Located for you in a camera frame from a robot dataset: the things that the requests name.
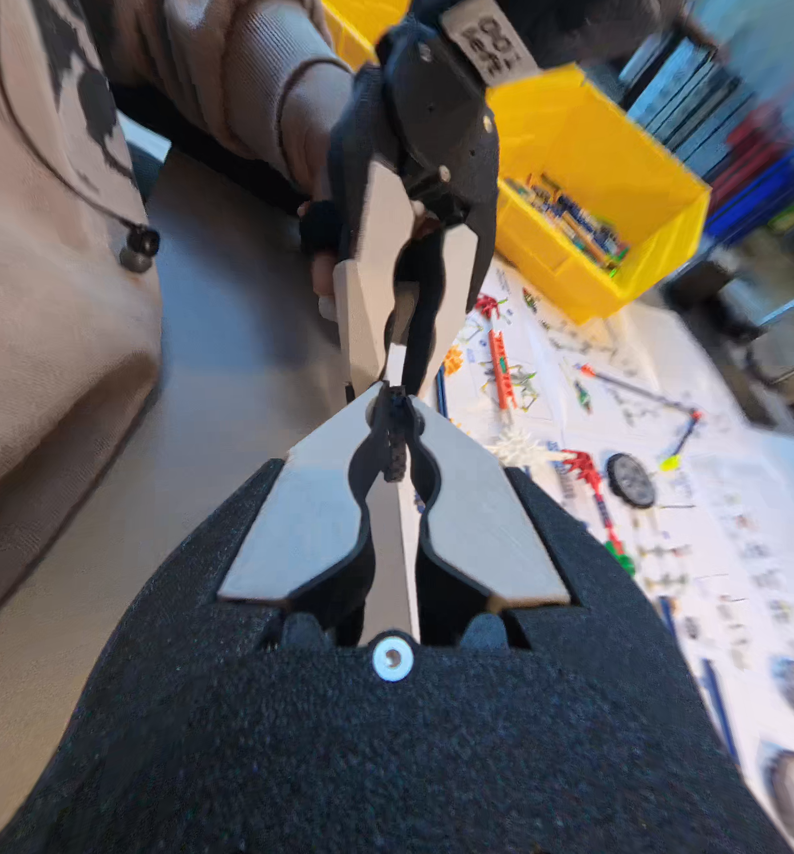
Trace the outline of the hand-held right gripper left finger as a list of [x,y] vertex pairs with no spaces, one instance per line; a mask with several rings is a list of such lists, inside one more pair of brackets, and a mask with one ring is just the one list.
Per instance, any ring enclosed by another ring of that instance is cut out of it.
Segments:
[[370,388],[288,452],[220,599],[346,621],[373,584],[367,499],[386,468],[387,388]]

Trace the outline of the large fold-out instruction sheet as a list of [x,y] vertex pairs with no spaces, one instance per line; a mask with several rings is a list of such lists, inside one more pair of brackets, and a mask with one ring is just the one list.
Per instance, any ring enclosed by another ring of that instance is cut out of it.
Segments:
[[[541,447],[592,456],[634,582],[659,616],[658,597],[673,599],[680,652],[704,704],[701,659],[713,661],[740,774],[794,849],[794,438],[750,423],[705,350],[666,309],[637,302],[576,326],[500,261],[480,293],[502,302],[516,427]],[[503,423],[488,329],[472,310],[430,397],[491,451]],[[660,464],[687,417],[587,378],[579,363],[701,410],[678,471]],[[647,501],[620,491],[623,460],[648,475]],[[605,545],[585,483],[550,464],[521,469]]]

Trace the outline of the colourful rod and connector model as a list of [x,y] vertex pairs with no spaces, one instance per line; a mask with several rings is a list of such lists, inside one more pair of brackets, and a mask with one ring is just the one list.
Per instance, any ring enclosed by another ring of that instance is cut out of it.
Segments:
[[527,433],[516,427],[515,415],[520,408],[505,347],[504,328],[500,306],[493,296],[480,293],[475,311],[488,323],[488,355],[492,369],[499,417],[503,426],[498,432],[498,441],[491,447],[493,455],[510,467],[528,468],[528,463],[552,465],[558,474],[573,475],[589,487],[596,503],[598,514],[605,529],[605,549],[630,576],[636,568],[633,559],[626,553],[616,527],[609,514],[602,491],[602,476],[590,454],[571,449],[550,449],[533,443]]

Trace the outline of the person's left hand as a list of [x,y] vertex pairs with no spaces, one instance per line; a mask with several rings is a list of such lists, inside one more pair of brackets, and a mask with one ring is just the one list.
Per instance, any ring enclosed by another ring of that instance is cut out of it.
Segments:
[[310,258],[310,279],[320,316],[330,323],[337,324],[334,274],[339,261],[336,250],[320,250]]

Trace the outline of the grey desk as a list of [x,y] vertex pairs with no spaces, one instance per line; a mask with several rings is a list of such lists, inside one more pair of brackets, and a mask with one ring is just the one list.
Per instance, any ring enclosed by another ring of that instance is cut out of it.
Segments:
[[337,327],[318,312],[295,218],[177,148],[148,213],[163,238],[163,378],[100,484],[0,608],[0,829],[150,575],[345,400]]

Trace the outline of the yellow plastic parts bin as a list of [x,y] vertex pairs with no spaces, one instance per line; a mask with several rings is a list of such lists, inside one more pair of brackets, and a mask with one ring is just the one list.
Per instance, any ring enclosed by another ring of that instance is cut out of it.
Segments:
[[[490,90],[499,136],[496,250],[564,315],[607,318],[676,272],[700,246],[710,189],[567,66]],[[599,269],[508,179],[548,177],[629,246]]]
[[378,62],[376,44],[402,20],[410,5],[410,1],[323,1],[336,55],[354,72],[368,62]]

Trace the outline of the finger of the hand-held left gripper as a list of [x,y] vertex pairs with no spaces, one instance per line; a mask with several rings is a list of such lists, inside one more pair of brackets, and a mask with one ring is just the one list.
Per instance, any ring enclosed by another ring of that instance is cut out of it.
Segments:
[[400,177],[371,161],[359,231],[350,258],[335,269],[335,309],[347,395],[384,379],[401,385],[417,285],[395,272],[415,224]]
[[426,393],[468,313],[477,235],[466,224],[411,241],[395,270],[394,343],[403,348],[400,384]]

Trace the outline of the thick blue plastic rod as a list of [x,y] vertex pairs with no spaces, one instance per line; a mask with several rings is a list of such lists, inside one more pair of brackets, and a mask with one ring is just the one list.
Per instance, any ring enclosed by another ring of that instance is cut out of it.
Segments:
[[741,773],[741,760],[733,735],[724,699],[722,697],[721,685],[717,670],[713,661],[703,657],[701,659],[701,675],[698,678],[699,686],[703,691],[705,704],[711,714],[713,725],[723,743],[725,752],[731,758],[735,768]]

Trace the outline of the blue rods with small connectors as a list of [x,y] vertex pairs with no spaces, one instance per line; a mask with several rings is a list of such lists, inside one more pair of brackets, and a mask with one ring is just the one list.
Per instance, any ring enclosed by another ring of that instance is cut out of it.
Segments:
[[587,364],[576,364],[575,370],[577,370],[579,373],[583,374],[587,378],[597,379],[598,381],[610,385],[618,390],[625,391],[631,395],[636,395],[637,397],[658,404],[661,407],[673,411],[678,411],[684,414],[687,417],[687,425],[685,427],[685,432],[681,435],[680,439],[674,446],[669,456],[664,459],[660,464],[660,469],[664,472],[678,471],[680,469],[681,456],[685,449],[685,446],[687,445],[687,443],[689,443],[690,438],[692,437],[693,433],[702,421],[701,410],[696,407],[682,403],[678,400],[668,398],[667,396],[659,394],[657,392],[640,388],[627,381],[614,378],[601,371],[596,371],[594,368],[590,367]]

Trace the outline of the person's left forearm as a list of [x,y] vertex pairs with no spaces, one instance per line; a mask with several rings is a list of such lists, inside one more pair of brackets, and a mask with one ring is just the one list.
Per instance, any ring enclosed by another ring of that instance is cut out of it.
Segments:
[[107,77],[151,88],[233,155],[328,197],[331,132],[352,73],[321,2],[82,2]]

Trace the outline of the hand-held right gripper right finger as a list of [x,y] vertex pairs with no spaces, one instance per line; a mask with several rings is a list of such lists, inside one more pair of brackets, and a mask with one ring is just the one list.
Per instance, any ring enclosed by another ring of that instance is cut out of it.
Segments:
[[420,400],[403,405],[411,481],[423,503],[415,559],[421,628],[481,613],[571,604],[506,469]]

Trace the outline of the pile of colourful construction pieces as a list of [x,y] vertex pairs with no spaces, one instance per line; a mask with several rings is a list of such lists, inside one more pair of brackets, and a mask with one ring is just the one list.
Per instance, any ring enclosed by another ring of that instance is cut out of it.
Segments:
[[553,178],[506,177],[504,184],[600,270],[614,278],[630,253],[630,244],[609,221],[596,217],[564,192]]

